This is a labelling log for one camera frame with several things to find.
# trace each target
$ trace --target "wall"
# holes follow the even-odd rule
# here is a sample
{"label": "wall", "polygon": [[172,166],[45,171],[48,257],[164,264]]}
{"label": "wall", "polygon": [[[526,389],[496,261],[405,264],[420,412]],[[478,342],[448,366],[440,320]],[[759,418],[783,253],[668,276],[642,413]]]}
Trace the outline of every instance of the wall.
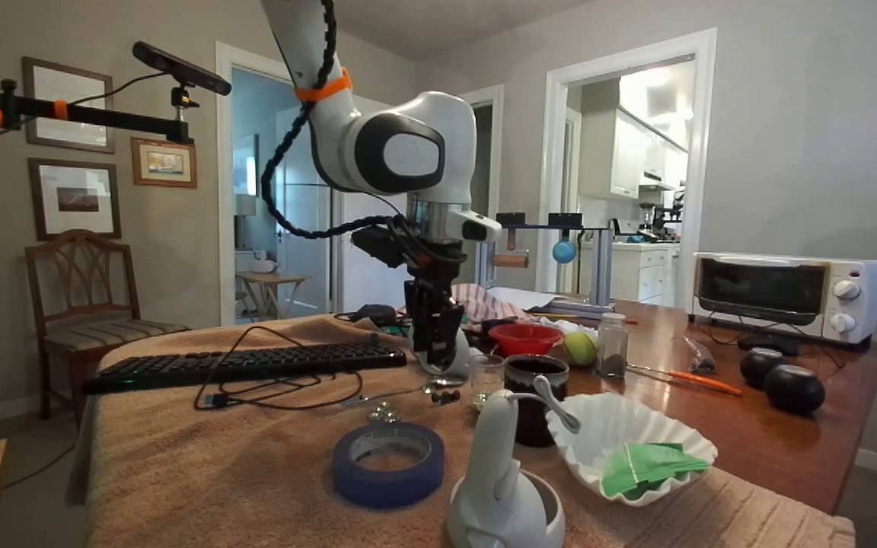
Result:
{"label": "wall", "polygon": [[[134,60],[134,38],[157,41],[192,63],[212,66],[217,41],[278,54],[256,0],[188,0],[157,5],[144,0],[0,0],[0,79],[20,79],[23,54],[45,58],[125,82],[150,73]],[[360,38],[341,36],[341,54],[369,96],[413,95],[413,63]],[[173,114],[172,79],[144,82],[111,107],[144,114]],[[150,317],[212,326],[221,320],[221,187],[217,187],[217,96],[195,91],[188,111],[198,141],[198,187],[150,187],[130,183],[130,129],[115,129],[113,155],[29,145],[23,135],[0,136],[0,413],[29,412],[37,393],[33,326],[23,250],[33,243],[29,158],[78,158],[115,165],[122,241],[134,246],[141,298]]]}
{"label": "wall", "polygon": [[507,85],[499,211],[537,213],[545,73],[704,27],[719,46],[702,246],[877,257],[877,4],[596,0],[436,54],[424,85]]}

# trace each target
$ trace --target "picture frame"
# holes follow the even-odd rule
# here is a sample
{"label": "picture frame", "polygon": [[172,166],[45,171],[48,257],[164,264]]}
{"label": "picture frame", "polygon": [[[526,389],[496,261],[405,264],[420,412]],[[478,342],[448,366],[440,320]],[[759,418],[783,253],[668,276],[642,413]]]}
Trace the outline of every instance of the picture frame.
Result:
{"label": "picture frame", "polygon": [[88,160],[32,158],[37,237],[96,232],[119,237],[115,166]]}
{"label": "picture frame", "polygon": [[198,186],[195,144],[134,136],[130,145],[134,145],[138,186],[168,186],[168,187]]}
{"label": "picture frame", "polygon": [[[23,58],[25,95],[37,101],[67,101],[76,107],[107,108],[113,79],[39,58]],[[65,122],[65,118],[29,118],[29,144],[113,151],[113,135],[103,123]]]}

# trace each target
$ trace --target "blue tape roll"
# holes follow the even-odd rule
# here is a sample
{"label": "blue tape roll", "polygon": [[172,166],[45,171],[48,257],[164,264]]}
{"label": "blue tape roll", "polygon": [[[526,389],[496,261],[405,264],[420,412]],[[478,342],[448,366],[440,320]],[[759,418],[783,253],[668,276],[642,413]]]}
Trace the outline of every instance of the blue tape roll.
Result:
{"label": "blue tape roll", "polygon": [[[382,470],[365,467],[360,459],[401,449],[417,459],[408,467]],[[445,443],[441,439],[417,422],[365,425],[347,432],[331,459],[335,491],[365,509],[401,509],[426,498],[441,485]]]}

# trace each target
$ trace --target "keyboard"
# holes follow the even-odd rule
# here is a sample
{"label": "keyboard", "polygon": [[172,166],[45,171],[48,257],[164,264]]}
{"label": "keyboard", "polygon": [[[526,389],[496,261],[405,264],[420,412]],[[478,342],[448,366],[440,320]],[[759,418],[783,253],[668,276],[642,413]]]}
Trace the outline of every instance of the keyboard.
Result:
{"label": "keyboard", "polygon": [[164,389],[164,386],[195,386],[221,381],[228,384],[228,381],[341,374],[360,369],[398,369],[405,362],[408,359],[401,351],[391,351],[374,342],[236,351],[228,356],[225,353],[130,356],[88,378],[84,384],[84,393],[99,394],[99,393]]}

